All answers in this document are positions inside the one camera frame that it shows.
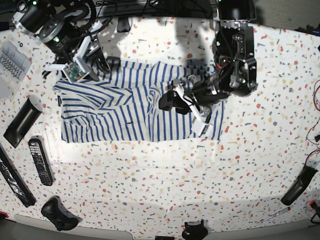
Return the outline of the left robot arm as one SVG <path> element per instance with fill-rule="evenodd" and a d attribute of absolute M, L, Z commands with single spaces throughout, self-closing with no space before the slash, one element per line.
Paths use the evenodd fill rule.
<path fill-rule="evenodd" d="M 191 132 L 197 137 L 220 137 L 224 101 L 230 95 L 246 97 L 257 89 L 257 62 L 252 0 L 216 1 L 215 38 L 212 43 L 214 73 L 190 73 L 175 78 L 160 98 L 160 110 L 192 116 Z"/>

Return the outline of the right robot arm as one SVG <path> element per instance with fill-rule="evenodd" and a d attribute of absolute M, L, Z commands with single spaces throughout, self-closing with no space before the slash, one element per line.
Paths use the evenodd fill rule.
<path fill-rule="evenodd" d="M 60 71 L 71 83 L 82 79 L 98 82 L 100 79 L 88 62 L 104 74 L 111 72 L 98 39 L 108 21 L 97 20 L 93 1 L 19 0 L 12 22 L 54 53 L 54 62 L 42 72 L 44 79 Z"/>

